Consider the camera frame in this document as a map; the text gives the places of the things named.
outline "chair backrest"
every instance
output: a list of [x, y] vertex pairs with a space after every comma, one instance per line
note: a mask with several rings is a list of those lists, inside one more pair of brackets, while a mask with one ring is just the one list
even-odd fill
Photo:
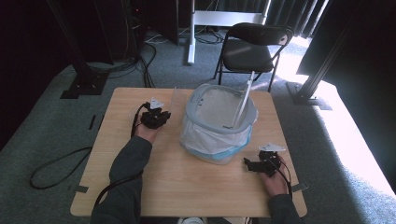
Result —
[[229, 37], [236, 37], [254, 45], [287, 46], [293, 37], [293, 31], [288, 26], [267, 26], [242, 22], [230, 28], [225, 36], [225, 41]]

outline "gray carpet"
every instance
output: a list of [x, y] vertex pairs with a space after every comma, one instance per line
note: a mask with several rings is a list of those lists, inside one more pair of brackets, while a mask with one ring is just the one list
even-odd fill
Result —
[[[154, 44], [157, 54], [149, 67], [156, 88], [195, 89], [211, 83], [220, 45], [197, 43], [195, 64], [187, 65], [188, 42], [180, 46], [167, 41]], [[291, 157], [304, 191], [306, 223], [396, 223], [396, 198], [338, 97], [336, 88], [322, 83], [318, 95], [332, 110], [319, 106], [295, 105], [286, 88], [306, 47], [292, 42], [284, 51], [271, 94]], [[149, 60], [153, 49], [145, 46]], [[100, 96], [60, 100], [75, 76], [73, 67], [55, 77], [34, 109], [0, 153], [0, 223], [89, 223], [88, 217], [74, 217], [69, 208], [74, 188], [85, 162], [61, 185], [37, 190], [29, 177], [39, 165], [82, 147], [92, 146], [111, 94], [117, 87], [144, 87], [138, 69], [112, 73]], [[254, 91], [266, 91], [268, 75], [253, 84]], [[225, 75], [223, 85], [242, 89], [248, 76]], [[67, 174], [83, 152], [51, 165], [39, 173], [37, 184], [46, 185]], [[269, 223], [260, 218], [260, 223]]]

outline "hand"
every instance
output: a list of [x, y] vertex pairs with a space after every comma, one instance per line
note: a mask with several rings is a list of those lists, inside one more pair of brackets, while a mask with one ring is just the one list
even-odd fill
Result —
[[[280, 168], [279, 170], [284, 173], [285, 170], [285, 161], [283, 160], [282, 157], [280, 157], [280, 160], [282, 161], [280, 163]], [[278, 194], [287, 194], [288, 193], [288, 185], [286, 184], [285, 179], [283, 178], [282, 174], [279, 173], [279, 171], [275, 172], [275, 174], [272, 177], [269, 177], [265, 173], [258, 173], [260, 179], [262, 180], [262, 183], [264, 184], [268, 194], [273, 197]]]
[[155, 137], [157, 136], [157, 133], [160, 131], [160, 129], [161, 127], [158, 129], [150, 129], [144, 124], [139, 124], [136, 127], [136, 132], [134, 133], [134, 135], [144, 138], [148, 140], [151, 144], [154, 144]]

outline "black device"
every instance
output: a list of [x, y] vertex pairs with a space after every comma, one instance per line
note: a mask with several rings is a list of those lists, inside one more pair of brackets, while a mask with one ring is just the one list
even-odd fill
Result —
[[140, 110], [145, 107], [147, 112], [142, 113], [142, 117], [140, 118], [141, 124], [145, 125], [150, 129], [158, 129], [163, 126], [167, 120], [171, 118], [171, 113], [168, 111], [163, 111], [161, 108], [150, 108], [150, 103], [145, 102], [142, 104], [134, 115], [134, 123], [132, 125], [131, 137], [134, 136], [134, 132], [136, 131], [136, 123], [137, 118], [139, 117]]
[[244, 158], [247, 169], [252, 172], [266, 173], [272, 177], [280, 168], [280, 159], [277, 152], [274, 151], [260, 151], [260, 161], [250, 161]]

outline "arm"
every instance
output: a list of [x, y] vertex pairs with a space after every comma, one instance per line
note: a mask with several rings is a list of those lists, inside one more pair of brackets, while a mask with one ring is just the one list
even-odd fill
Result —
[[[284, 173], [284, 161], [283, 158], [279, 158], [282, 160], [279, 170]], [[259, 177], [271, 196], [268, 203], [271, 223], [304, 223], [298, 216], [293, 200], [288, 194], [288, 186], [282, 174], [276, 172], [272, 177], [269, 177], [265, 173], [259, 173]]]
[[[158, 131], [138, 126], [135, 136], [113, 161], [110, 183], [136, 175], [146, 167]], [[139, 223], [142, 184], [142, 178], [137, 178], [111, 189], [93, 208], [91, 223]]]

